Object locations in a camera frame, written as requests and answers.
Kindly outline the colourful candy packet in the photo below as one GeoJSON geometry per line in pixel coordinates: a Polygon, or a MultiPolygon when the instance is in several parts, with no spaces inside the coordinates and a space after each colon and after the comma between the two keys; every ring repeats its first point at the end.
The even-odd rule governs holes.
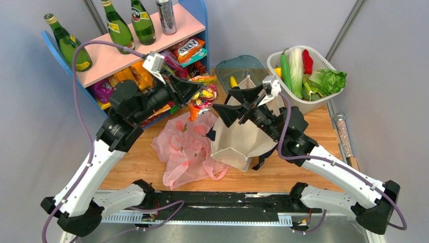
{"type": "Polygon", "coordinates": [[[215,85],[216,80],[216,75],[208,74],[198,75],[190,79],[190,81],[192,82],[203,84],[203,88],[198,91],[190,100],[190,117],[188,118],[189,121],[193,122],[199,116],[209,111],[213,103],[215,103],[219,98],[218,90],[215,85]]]}

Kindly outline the yellow banana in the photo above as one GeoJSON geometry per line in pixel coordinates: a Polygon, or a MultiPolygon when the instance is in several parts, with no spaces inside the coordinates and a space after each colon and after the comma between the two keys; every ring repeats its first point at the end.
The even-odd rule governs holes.
{"type": "Polygon", "coordinates": [[[238,88],[238,82],[234,76],[230,76],[229,84],[232,89],[238,88]]]}

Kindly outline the orange foxs candy bag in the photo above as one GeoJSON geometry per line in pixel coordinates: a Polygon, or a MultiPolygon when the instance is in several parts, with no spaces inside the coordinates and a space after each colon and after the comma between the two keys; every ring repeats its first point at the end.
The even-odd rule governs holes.
{"type": "Polygon", "coordinates": [[[177,57],[178,62],[182,64],[200,51],[204,47],[204,44],[205,41],[193,36],[176,44],[173,47],[173,53],[177,57]]]}

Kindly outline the cream canvas tote bag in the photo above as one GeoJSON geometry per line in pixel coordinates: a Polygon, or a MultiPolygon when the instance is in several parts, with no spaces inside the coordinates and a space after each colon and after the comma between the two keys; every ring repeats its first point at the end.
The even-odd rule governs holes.
{"type": "MultiPolygon", "coordinates": [[[[226,100],[225,104],[240,105],[234,98],[226,100]]],[[[220,117],[207,136],[211,140],[211,156],[215,160],[244,172],[249,169],[253,158],[268,155],[277,145],[276,141],[250,121],[240,125],[236,120],[227,128],[220,117]]]]}

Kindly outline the pink plastic grocery bag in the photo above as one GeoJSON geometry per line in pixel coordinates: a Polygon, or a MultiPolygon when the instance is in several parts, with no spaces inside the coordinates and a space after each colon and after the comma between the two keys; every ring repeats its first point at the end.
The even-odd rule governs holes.
{"type": "Polygon", "coordinates": [[[211,141],[206,137],[217,117],[211,112],[194,121],[189,117],[190,113],[184,113],[170,119],[151,143],[159,160],[166,164],[162,182],[170,189],[205,178],[219,181],[230,168],[211,156],[211,141]]]}

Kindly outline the long green chili pepper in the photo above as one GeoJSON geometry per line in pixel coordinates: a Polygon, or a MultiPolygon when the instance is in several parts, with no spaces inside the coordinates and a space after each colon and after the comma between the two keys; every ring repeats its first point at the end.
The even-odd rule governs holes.
{"type": "Polygon", "coordinates": [[[288,65],[287,55],[286,55],[287,50],[288,50],[288,48],[286,48],[282,52],[282,54],[280,56],[280,64],[281,64],[283,81],[284,81],[285,85],[287,86],[287,88],[290,91],[292,91],[292,83],[291,83],[291,78],[290,78],[289,65],[288,65]]]}

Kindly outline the red chili pepper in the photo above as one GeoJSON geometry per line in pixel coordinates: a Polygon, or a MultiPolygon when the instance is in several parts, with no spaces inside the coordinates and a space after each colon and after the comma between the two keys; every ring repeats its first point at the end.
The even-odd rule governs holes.
{"type": "Polygon", "coordinates": [[[303,65],[304,65],[304,74],[311,75],[313,72],[314,62],[307,49],[303,50],[302,58],[303,58],[303,65]]]}

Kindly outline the green lettuce leaf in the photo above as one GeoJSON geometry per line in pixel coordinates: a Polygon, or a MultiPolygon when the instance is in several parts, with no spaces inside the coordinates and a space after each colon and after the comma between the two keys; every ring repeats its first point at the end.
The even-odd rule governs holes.
{"type": "Polygon", "coordinates": [[[346,86],[347,73],[333,69],[318,69],[309,76],[309,81],[323,96],[340,92],[346,86]]]}

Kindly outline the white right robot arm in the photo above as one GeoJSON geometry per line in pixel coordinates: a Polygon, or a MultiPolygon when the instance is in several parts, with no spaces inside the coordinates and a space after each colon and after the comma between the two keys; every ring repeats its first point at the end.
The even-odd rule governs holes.
{"type": "Polygon", "coordinates": [[[287,103],[275,115],[265,104],[267,95],[262,86],[231,89],[229,94],[238,100],[238,105],[213,106],[225,126],[252,122],[276,142],[280,158],[315,172],[342,189],[336,192],[296,183],[289,194],[293,210],[317,208],[354,217],[363,228],[379,235],[392,226],[392,214],[397,213],[402,223],[398,229],[407,229],[397,206],[400,185],[371,178],[333,156],[305,134],[308,123],[297,106],[287,103]]]}

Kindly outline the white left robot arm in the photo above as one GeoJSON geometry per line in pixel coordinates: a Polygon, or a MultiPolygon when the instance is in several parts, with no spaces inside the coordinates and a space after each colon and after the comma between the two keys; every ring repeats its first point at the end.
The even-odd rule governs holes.
{"type": "Polygon", "coordinates": [[[67,186],[56,196],[44,198],[41,207],[64,231],[78,237],[89,235],[104,218],[121,210],[151,208],[155,190],[141,179],[106,196],[96,196],[96,191],[142,135],[143,121],[170,103],[186,105],[203,87],[171,75],[145,92],[132,80],[118,83],[110,96],[113,113],[98,130],[88,156],[67,186]]]}

